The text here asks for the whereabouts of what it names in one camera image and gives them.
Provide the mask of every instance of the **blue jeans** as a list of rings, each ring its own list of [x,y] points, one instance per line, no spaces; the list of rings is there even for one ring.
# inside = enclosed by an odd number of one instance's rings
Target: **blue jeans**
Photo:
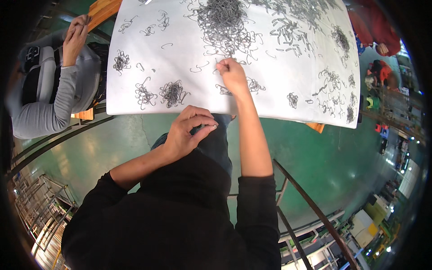
[[[232,174],[232,163],[228,157],[228,141],[226,138],[226,129],[228,124],[231,122],[231,115],[226,114],[212,114],[215,121],[218,122],[219,126],[210,132],[210,134],[204,138],[199,144],[196,150],[201,151],[204,155],[208,156],[212,160],[216,161],[231,177]],[[197,132],[197,128],[191,130],[191,134],[194,135]],[[163,134],[159,137],[155,144],[153,144],[151,150],[155,149],[161,144],[164,144],[168,133]]]

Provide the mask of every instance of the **yellow pole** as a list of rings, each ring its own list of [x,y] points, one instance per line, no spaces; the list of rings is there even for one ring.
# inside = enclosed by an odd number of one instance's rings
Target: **yellow pole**
[[[54,270],[54,267],[55,267],[55,265],[57,264],[57,260],[58,260],[58,258],[59,258],[59,256],[60,256],[60,252],[61,252],[61,248],[58,249],[57,257],[56,257],[55,260],[54,260],[53,267],[51,267],[51,270]]]

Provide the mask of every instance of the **red jacket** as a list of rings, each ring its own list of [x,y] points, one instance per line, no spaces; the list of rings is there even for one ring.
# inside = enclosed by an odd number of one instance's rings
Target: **red jacket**
[[[353,24],[354,31],[365,47],[371,46],[375,41],[378,44],[384,43],[388,49],[387,54],[392,56],[400,51],[400,38],[391,29],[384,13],[373,0],[356,0],[356,3],[363,7],[355,8],[355,11],[348,11],[349,18]]]

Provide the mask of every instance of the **left hand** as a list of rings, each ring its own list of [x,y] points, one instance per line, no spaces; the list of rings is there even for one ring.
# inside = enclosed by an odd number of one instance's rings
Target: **left hand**
[[[388,53],[387,46],[384,43],[381,43],[380,45],[377,46],[377,51],[381,55],[386,55]]]
[[[192,136],[189,132],[201,124],[206,126]],[[165,143],[159,147],[171,162],[177,161],[192,152],[217,125],[209,110],[189,105],[171,124]]]
[[[69,26],[69,29],[67,31],[72,32],[72,34],[73,34],[75,32],[75,26],[81,25],[82,27],[84,27],[85,25],[89,24],[89,22],[91,22],[91,21],[92,21],[92,17],[90,17],[87,14],[83,14],[83,15],[80,15],[78,17],[75,17],[70,22],[70,26]]]

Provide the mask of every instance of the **blue plastic stool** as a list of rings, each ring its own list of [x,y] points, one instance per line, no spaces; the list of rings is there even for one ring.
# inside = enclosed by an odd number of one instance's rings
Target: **blue plastic stool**
[[[381,132],[379,133],[381,135],[381,137],[383,137],[384,139],[388,138],[388,128],[381,128]]]

